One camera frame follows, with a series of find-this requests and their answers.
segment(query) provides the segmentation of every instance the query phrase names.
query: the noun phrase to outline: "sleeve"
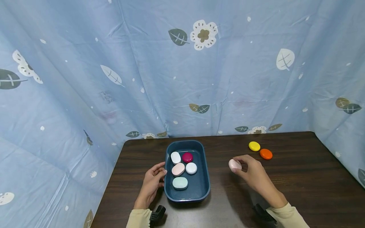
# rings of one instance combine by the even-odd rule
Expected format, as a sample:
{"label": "sleeve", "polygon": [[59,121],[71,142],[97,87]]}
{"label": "sleeve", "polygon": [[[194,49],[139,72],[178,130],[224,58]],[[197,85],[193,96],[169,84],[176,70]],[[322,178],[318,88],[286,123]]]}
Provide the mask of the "sleeve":
{"label": "sleeve", "polygon": [[297,209],[288,203],[282,208],[268,208],[266,210],[282,228],[309,228]]}
{"label": "sleeve", "polygon": [[134,209],[129,215],[126,228],[148,228],[152,211],[150,209]]}

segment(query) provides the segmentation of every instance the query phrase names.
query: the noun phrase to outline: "pink soap case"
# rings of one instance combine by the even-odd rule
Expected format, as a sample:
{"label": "pink soap case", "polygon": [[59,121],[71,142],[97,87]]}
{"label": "pink soap case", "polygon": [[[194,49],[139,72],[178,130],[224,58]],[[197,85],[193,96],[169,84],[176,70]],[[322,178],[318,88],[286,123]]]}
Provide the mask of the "pink soap case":
{"label": "pink soap case", "polygon": [[183,174],[183,172],[185,171],[185,165],[182,163],[177,163],[174,167],[172,167],[172,175],[174,175],[174,177],[178,177],[181,174]]}
{"label": "pink soap case", "polygon": [[189,152],[186,152],[182,156],[182,161],[185,163],[189,163],[193,161],[193,155]]}
{"label": "pink soap case", "polygon": [[231,169],[232,172],[233,172],[233,169],[240,169],[240,170],[242,169],[241,163],[239,163],[239,162],[237,162],[233,159],[229,160],[228,166],[229,166],[229,168]]}

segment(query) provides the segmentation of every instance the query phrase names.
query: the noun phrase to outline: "light blue curtain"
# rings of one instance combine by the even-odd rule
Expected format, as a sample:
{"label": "light blue curtain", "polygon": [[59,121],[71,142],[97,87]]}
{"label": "light blue curtain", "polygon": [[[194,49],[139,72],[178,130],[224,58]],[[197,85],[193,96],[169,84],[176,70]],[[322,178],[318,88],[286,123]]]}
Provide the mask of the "light blue curtain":
{"label": "light blue curtain", "polygon": [[129,139],[314,131],[365,185],[364,8],[0,1],[0,227],[88,227]]}

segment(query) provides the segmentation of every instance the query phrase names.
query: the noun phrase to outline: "table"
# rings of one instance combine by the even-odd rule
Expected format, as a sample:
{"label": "table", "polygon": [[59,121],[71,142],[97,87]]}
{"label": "table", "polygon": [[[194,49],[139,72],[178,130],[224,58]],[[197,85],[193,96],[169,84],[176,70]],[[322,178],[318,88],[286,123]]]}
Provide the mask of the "table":
{"label": "table", "polygon": [[[201,203],[174,204],[163,189],[151,205],[166,208],[159,227],[261,227],[247,185],[228,168],[230,158],[249,154],[261,161],[276,187],[296,206],[311,228],[360,228],[365,225],[365,190],[312,132],[129,140],[120,153],[92,228],[126,227],[144,173],[164,161],[167,146],[195,139],[205,148],[211,192]],[[270,149],[263,160],[250,151],[257,141]]]}

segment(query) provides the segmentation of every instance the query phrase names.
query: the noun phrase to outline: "oval container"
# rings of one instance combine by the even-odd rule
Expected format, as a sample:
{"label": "oval container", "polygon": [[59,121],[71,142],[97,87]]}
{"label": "oval container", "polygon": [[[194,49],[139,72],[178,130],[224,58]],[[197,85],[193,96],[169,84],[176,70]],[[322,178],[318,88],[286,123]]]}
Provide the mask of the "oval container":
{"label": "oval container", "polygon": [[[171,173],[174,164],[170,159],[172,152],[177,151],[182,156],[189,152],[194,157],[194,163],[197,166],[197,172],[190,175],[184,172],[180,177],[188,180],[188,187],[184,190],[177,190],[173,187],[172,181],[174,176]],[[165,169],[168,171],[165,176],[165,194],[173,202],[198,202],[204,200],[210,192],[210,180],[208,173],[207,159],[203,145],[196,140],[184,140],[171,143],[166,149]]]}

